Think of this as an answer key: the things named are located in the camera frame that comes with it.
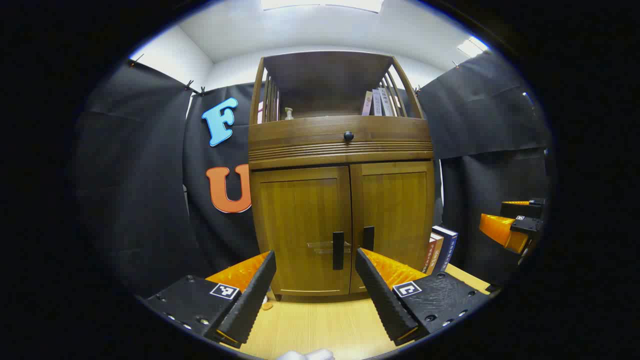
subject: white wall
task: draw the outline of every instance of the white wall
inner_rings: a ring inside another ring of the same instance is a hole
[[[296,47],[282,47],[278,49],[269,49],[264,51],[258,51],[255,53],[245,54],[223,60],[219,63],[215,63],[211,69],[205,84],[207,89],[221,88],[224,86],[253,83],[255,81],[255,73],[258,69],[258,63],[262,56],[272,56],[285,53],[293,53],[296,51],[319,51],[319,50],[352,50],[352,51],[365,51],[370,53],[387,54],[380,51],[373,51],[368,49],[360,49],[356,47],[342,47],[342,46],[296,46]],[[431,80],[442,75],[445,70],[438,69],[432,65],[422,63],[420,61],[405,58],[404,56],[396,56],[396,59],[402,66],[404,73],[409,78],[409,82],[412,87],[416,88],[418,85],[424,86]],[[392,69],[391,74],[396,80],[398,88],[404,88],[402,83],[399,82],[399,77]]]
[[[200,91],[213,68],[213,62],[179,26],[173,26],[142,46],[130,58],[163,72]]]

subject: cabinet door handle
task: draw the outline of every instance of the cabinet door handle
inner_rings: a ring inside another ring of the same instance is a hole
[[[342,270],[344,263],[344,232],[333,233],[333,269]]]
[[[362,247],[373,251],[373,238],[375,233],[375,227],[373,226],[365,226],[364,234],[362,236]]]

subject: book spine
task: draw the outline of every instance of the book spine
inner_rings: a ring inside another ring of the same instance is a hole
[[[456,248],[456,240],[458,239],[458,235],[451,236],[451,240],[449,241],[449,251],[447,251],[447,257],[444,260],[444,263],[440,267],[440,271],[443,272],[447,269],[447,265],[451,260],[451,256],[453,255],[453,250]]]
[[[387,89],[378,88],[380,92],[380,97],[382,99],[382,108],[385,110],[385,116],[394,116],[393,111],[391,110],[391,103],[389,102],[389,96],[387,94]]]
[[[435,241],[429,241],[429,245],[427,249],[427,258],[424,260],[424,267],[422,267],[422,272],[427,274],[427,269],[429,268],[429,263],[431,262],[431,257],[433,256],[433,251],[436,248]]]
[[[442,250],[443,241],[444,239],[439,239],[438,241],[436,241],[436,249],[433,251],[433,256],[431,257],[431,263],[429,264],[429,269],[427,269],[426,274],[431,275],[431,273],[433,272],[433,269],[436,267],[436,262],[438,261],[438,258],[440,257],[440,251]]]
[[[373,89],[373,115],[382,116],[382,105],[380,104],[380,91]]]
[[[372,100],[373,100],[373,93],[368,91],[364,96],[364,106],[362,106],[362,116],[368,116],[371,113]]]

